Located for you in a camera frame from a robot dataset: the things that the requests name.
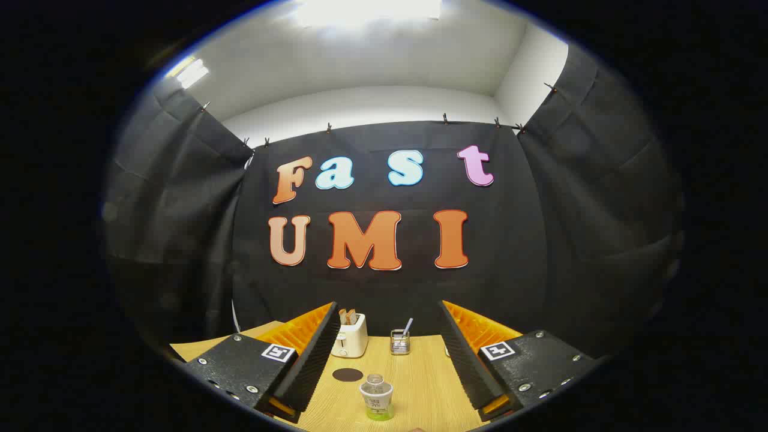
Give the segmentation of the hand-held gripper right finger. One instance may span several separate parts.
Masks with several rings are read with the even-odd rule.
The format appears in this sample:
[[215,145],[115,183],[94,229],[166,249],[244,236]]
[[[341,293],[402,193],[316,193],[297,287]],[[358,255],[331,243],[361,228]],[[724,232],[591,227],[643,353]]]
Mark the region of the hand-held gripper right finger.
[[601,363],[549,331],[521,333],[449,301],[439,310],[440,335],[481,421],[540,404]]

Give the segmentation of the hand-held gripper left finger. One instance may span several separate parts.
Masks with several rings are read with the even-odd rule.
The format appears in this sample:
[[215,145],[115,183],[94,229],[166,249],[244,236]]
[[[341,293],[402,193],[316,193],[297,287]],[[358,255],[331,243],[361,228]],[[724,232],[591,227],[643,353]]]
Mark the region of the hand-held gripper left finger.
[[256,337],[231,335],[184,362],[184,371],[250,409],[296,423],[334,347],[339,311],[329,302]]

